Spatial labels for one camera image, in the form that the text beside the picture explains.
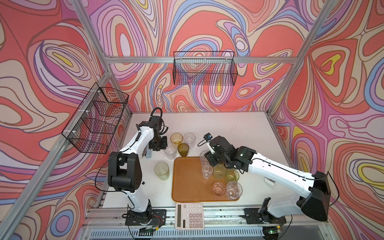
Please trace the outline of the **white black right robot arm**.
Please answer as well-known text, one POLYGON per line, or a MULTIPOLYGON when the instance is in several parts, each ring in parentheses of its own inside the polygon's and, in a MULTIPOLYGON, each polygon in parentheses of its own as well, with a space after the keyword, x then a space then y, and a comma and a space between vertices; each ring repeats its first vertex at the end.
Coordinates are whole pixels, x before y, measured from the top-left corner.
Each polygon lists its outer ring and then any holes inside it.
POLYGON ((212 167, 222 164, 242 174, 261 175, 294 192, 277 199, 265 198, 257 210, 257 222, 272 224, 281 220, 285 223, 287 215, 306 215, 320 222, 328 220, 331 188, 327 174, 319 171, 311 174, 290 168, 251 148, 235 148, 226 138, 214 138, 210 133, 204 135, 202 144, 209 148, 205 157, 212 167))

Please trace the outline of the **clear faceted glass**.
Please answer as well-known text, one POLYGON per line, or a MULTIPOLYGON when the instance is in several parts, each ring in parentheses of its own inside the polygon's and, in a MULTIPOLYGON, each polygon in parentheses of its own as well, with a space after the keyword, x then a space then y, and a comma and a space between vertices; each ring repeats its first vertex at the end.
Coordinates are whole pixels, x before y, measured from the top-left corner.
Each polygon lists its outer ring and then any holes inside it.
POLYGON ((241 184, 236 181, 230 181, 226 186, 226 197, 228 200, 235 201, 240 198, 243 193, 243 188, 241 184))
POLYGON ((200 163, 201 163, 201 166, 203 167, 203 166, 209 166, 210 165, 210 163, 209 163, 209 161, 208 161, 208 159, 207 159, 207 157, 206 157, 206 154, 207 153, 210 153, 210 151, 202 151, 201 153, 200 153, 200 163))

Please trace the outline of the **green ribbed glass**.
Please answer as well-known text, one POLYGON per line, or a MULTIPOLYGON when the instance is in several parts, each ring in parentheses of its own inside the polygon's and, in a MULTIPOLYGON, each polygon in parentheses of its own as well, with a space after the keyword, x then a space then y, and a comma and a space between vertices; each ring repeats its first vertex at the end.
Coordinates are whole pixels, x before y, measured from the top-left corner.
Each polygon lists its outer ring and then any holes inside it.
POLYGON ((228 184, 229 182, 237 182, 240 178, 240 173, 236 169, 228 169, 225 175, 225 181, 228 184))

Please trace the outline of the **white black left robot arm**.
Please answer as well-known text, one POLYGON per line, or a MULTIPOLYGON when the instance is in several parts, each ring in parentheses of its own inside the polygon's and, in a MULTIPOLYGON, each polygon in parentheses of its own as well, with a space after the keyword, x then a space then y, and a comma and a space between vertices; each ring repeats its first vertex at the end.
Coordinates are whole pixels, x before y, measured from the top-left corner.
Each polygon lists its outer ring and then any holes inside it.
POLYGON ((127 216, 132 216, 141 225, 153 218, 152 205, 140 186, 142 168, 140 156, 146 148, 158 152, 168 147, 165 133, 168 127, 163 120, 163 111, 152 110, 148 121, 136 125, 137 132, 130 142, 118 152, 112 152, 108 160, 108 185, 121 192, 130 201, 127 216))

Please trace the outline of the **pink clear cup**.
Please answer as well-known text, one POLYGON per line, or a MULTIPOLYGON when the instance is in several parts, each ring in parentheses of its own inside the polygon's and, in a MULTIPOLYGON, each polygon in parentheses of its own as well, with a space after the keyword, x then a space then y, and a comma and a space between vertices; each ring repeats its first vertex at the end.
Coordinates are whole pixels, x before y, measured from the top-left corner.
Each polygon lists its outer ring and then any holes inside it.
POLYGON ((222 182, 215 182, 212 185, 212 193, 214 196, 221 197, 226 192, 226 185, 222 182))

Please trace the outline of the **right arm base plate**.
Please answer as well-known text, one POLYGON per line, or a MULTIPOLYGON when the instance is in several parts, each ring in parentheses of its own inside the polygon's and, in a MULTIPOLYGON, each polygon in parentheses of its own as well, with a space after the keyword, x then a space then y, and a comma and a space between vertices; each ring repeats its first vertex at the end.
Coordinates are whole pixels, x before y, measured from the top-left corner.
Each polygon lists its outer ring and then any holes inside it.
POLYGON ((268 208, 245 208, 242 216, 247 224, 275 224, 284 225, 286 217, 276 218, 268 212, 268 208))

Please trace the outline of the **pale green textured cup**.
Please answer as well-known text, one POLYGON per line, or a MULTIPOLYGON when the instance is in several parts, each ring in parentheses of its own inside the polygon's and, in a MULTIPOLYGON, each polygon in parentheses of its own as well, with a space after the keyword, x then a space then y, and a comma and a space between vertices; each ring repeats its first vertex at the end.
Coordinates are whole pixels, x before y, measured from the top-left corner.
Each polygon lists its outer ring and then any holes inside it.
POLYGON ((227 169, 223 164, 217 164, 213 167, 213 175, 216 179, 220 180, 226 176, 227 169))

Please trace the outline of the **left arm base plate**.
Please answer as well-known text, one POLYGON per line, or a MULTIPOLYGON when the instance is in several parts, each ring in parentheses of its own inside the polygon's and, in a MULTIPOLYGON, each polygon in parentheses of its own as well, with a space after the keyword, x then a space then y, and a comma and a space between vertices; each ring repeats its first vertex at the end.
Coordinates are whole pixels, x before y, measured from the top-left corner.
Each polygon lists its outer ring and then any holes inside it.
POLYGON ((122 218, 125 219, 126 226, 144 227, 161 227, 166 223, 166 216, 166 209, 154 209, 143 213, 137 213, 129 210, 127 213, 122 214, 122 218))

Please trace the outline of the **small clear glass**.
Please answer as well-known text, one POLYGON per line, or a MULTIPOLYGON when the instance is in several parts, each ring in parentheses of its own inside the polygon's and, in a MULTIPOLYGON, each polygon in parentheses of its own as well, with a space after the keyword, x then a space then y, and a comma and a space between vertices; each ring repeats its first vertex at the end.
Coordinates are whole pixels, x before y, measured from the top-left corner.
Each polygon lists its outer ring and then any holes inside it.
POLYGON ((213 174, 213 167, 210 165, 202 166, 202 176, 204 179, 208 179, 213 174))

